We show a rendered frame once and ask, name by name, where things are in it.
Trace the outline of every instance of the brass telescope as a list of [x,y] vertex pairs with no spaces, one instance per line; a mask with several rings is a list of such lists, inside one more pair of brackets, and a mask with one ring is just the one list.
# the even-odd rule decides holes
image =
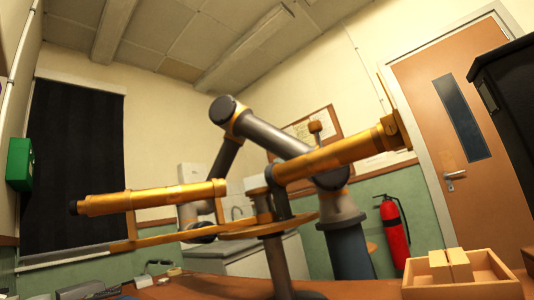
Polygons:
[[118,193],[89,195],[85,200],[71,201],[69,210],[72,215],[85,214],[94,217],[225,196],[226,181],[224,179],[212,179],[206,182],[147,190],[125,190]]
[[413,148],[399,112],[380,118],[375,127],[318,148],[273,166],[273,177],[280,186],[334,170],[385,151]]

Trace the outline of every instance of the white door frame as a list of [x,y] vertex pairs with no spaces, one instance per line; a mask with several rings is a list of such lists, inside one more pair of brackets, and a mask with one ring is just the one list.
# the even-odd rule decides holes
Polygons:
[[437,30],[436,32],[420,39],[419,41],[413,43],[412,45],[397,51],[396,53],[380,60],[378,64],[378,69],[382,76],[384,77],[386,84],[393,96],[394,102],[402,116],[402,120],[406,125],[410,139],[412,140],[414,151],[417,153],[419,158],[419,163],[430,192],[430,197],[434,204],[434,209],[436,210],[436,216],[438,219],[439,226],[441,228],[441,234],[443,235],[443,241],[445,242],[445,247],[458,247],[458,240],[456,238],[456,233],[452,225],[451,216],[449,214],[449,209],[447,203],[445,202],[445,196],[441,190],[439,183],[438,175],[430,159],[430,154],[426,148],[423,136],[421,131],[417,126],[414,115],[408,105],[406,97],[402,93],[400,85],[391,70],[391,66],[425,48],[428,46],[439,42],[440,40],[454,34],[455,32],[464,29],[476,22],[485,19],[488,16],[493,16],[497,24],[503,29],[506,35],[510,40],[514,40],[520,36],[525,35],[525,32],[519,24],[514,20],[512,15],[504,7],[500,1],[493,1],[488,5],[470,13],[469,15],[453,22],[452,24]]

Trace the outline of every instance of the ceiling tile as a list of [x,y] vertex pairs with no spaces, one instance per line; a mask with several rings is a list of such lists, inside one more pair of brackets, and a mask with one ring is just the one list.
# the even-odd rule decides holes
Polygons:
[[306,0],[298,0],[304,11],[322,31],[330,29],[341,20],[362,9],[373,0],[317,0],[308,5]]
[[207,0],[201,11],[243,35],[278,3],[279,0]]
[[280,62],[261,49],[256,49],[252,54],[239,62],[227,76],[239,83],[249,85],[263,76]]
[[194,10],[199,10],[206,0],[178,0]]
[[45,11],[96,29],[105,4],[106,0],[49,0]]
[[139,0],[123,38],[166,53],[195,14],[176,0]]
[[294,3],[289,6],[289,9],[295,15],[295,19],[260,46],[262,50],[280,61],[284,61],[321,35],[319,28],[300,5]]
[[216,82],[212,88],[210,88],[211,91],[215,91],[219,94],[229,94],[229,95],[237,95],[240,91],[242,91],[245,88],[244,84],[241,84],[235,80],[232,80],[228,77],[223,77],[221,80]]
[[156,71],[164,56],[163,53],[122,40],[115,53],[115,60]]
[[158,73],[193,83],[204,74],[204,71],[170,57],[165,57],[158,69]]
[[168,52],[169,56],[206,70],[239,35],[212,18],[199,13]]
[[46,30],[43,38],[47,42],[90,53],[95,40],[96,30],[76,25],[74,22],[47,15]]

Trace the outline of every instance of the fire extinguisher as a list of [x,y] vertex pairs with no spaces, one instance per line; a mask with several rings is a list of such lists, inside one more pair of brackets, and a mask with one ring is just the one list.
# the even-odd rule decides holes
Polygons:
[[[412,244],[410,239],[410,230],[408,229],[408,222],[406,222],[406,215],[400,204],[398,198],[382,194],[374,196],[373,198],[383,197],[382,204],[380,204],[380,216],[382,223],[384,224],[384,231],[389,244],[389,251],[391,252],[391,259],[393,260],[393,266],[395,269],[402,270],[406,265],[406,259],[410,258],[410,249],[408,243]],[[404,224],[406,224],[406,232],[408,234],[408,242],[406,242],[406,235],[404,235],[404,227],[400,219],[399,210],[397,205],[392,201],[397,200],[399,207],[404,218]]]

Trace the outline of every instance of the wooden tray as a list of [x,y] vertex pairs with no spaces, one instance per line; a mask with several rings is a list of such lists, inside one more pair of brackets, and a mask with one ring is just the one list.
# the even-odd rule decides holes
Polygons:
[[491,249],[465,251],[475,282],[434,284],[428,256],[409,258],[402,280],[404,300],[524,300],[521,282]]

